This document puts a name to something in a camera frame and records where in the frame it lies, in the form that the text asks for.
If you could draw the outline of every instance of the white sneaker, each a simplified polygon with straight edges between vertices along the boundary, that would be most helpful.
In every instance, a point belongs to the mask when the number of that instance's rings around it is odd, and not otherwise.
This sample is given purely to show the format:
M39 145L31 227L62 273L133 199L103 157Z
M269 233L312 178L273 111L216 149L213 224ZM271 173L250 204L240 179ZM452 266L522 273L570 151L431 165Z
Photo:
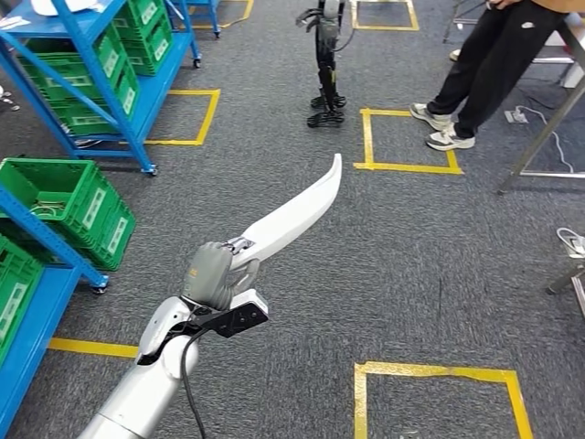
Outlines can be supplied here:
M462 139L458 137L453 124L440 133L433 133L427 138L427 145L436 151L451 151L452 149L469 149L476 144L475 137Z
M457 60L459 59L459 53L461 53L460 48L453 50L452 53L449 54L449 59L453 62L457 62Z
M436 131L445 130L452 123L450 114L431 114L428 112L424 103L412 103L410 114L412 117L428 123Z

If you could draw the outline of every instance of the person's leg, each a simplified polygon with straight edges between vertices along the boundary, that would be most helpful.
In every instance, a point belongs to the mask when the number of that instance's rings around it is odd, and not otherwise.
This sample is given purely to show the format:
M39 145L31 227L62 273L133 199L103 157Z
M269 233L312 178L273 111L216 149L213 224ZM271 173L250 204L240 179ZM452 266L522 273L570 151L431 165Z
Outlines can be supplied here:
M410 114L436 131L451 126L451 115L467 98L476 73L504 29L508 14L506 9L486 9L464 43L441 91L427 104L412 103Z
M469 92L485 57L504 29L511 10L486 9L461 48L458 60L451 68L443 87L427 108L432 114L452 114L458 109Z
M501 37L475 76L455 131L458 137L474 137L477 129L498 110L532 63L565 14L550 11L531 1L510 10Z

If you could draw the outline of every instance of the power strip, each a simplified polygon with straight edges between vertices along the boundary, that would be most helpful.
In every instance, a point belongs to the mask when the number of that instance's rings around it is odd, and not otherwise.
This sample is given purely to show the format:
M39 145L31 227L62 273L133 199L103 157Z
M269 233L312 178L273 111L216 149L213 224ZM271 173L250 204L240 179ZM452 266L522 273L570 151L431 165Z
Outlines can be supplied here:
M528 120L526 119L526 115L519 110L515 110L513 112L506 111L504 112L504 114L506 115L506 120L507 120L508 123L528 123Z

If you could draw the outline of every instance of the white cable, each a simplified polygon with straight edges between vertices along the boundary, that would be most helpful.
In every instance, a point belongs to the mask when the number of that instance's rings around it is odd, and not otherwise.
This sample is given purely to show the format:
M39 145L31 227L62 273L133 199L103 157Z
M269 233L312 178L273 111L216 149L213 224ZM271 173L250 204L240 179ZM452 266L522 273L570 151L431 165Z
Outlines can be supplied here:
M50 213L47 212L36 212L38 209L47 209L49 210ZM30 213L34 213L35 215L53 215L54 217L57 216L57 209L52 207L52 206L46 206L46 205L37 205L34 208L30 210Z
M547 118L544 117L544 114L543 114L541 112L537 112L536 110L533 110L531 108L525 107L523 105L518 105L518 106L516 106L516 107L516 112L519 112L521 108L523 109L523 110L526 110L526 111L528 111L528 112L533 112L534 114L539 115L541 117L541 119L542 119L542 121L545 125L547 123L548 123L547 121ZM563 151L563 148L561 147L561 140L559 138L559 134L557 134L557 133L556 133L554 131L552 134L555 136L555 144L556 145L556 149L559 150L559 154L561 156L561 163L568 167L568 170L569 170L570 173L574 174L574 169L573 169L573 165L571 165L571 164L570 164L570 163L568 163L568 162L565 160L565 152Z
M581 248L580 250L577 250L573 245L572 242L570 242L567 238L563 236L562 232L566 232L566 233L573 235L575 241L578 242L580 247ZM571 229L567 229L566 227L561 227L559 229L556 229L556 235L559 237L559 240L562 241L565 245L573 250L574 252L580 254L580 255L585 255L585 237L583 237L578 233L575 233Z

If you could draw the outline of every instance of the green plastic crate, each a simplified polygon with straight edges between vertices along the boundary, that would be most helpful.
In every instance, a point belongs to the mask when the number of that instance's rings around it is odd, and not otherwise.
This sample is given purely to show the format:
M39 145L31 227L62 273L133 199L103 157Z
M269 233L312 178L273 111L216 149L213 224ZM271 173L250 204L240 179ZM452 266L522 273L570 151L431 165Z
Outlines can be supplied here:
M114 18L122 40L141 40L152 33L167 8L161 0L128 0Z
M30 39L26 46L35 52L39 59L46 62L84 95L89 98L101 98L102 94L95 86L93 79L70 40L33 38ZM112 87L115 87L119 81L119 76L124 65L127 60L127 55L122 46L116 28L114 26L107 27L93 45L93 48L109 84ZM73 97L28 59L21 55L19 55L18 58L29 78L47 100L61 101Z
M140 86L130 61L124 64L116 90L124 111L128 117L132 117L136 109L136 104L138 102L138 96L140 94Z
M173 45L173 33L166 16L152 29L152 34L142 41L124 41L132 67L136 74L154 76Z
M79 249L79 252L101 270L115 271L124 258L126 246L136 227L132 211L120 200L108 216L108 222L93 248Z
M70 134L74 135L89 135L89 134L106 134L118 133L118 130L105 119L92 111L90 108L82 102L74 100L75 102L60 101L53 102L51 108L57 117L65 124ZM93 100L100 108L106 112L109 112L109 108L104 100Z
M96 245L120 201L91 160L7 158L0 164L0 184L74 248ZM16 228L0 212L0 230L14 237ZM32 241L22 233L16 243Z
M125 61L122 67L121 74L114 92L116 93L120 103L122 104L122 109L128 118L131 118L134 114L136 103L138 101L139 84L136 78L136 72L133 70L129 60ZM93 99L93 102L106 112L110 112L108 104L103 99ZM49 103L53 111L71 134L115 134L118 132L118 129L75 98Z
M42 273L41 263L0 235L0 366Z

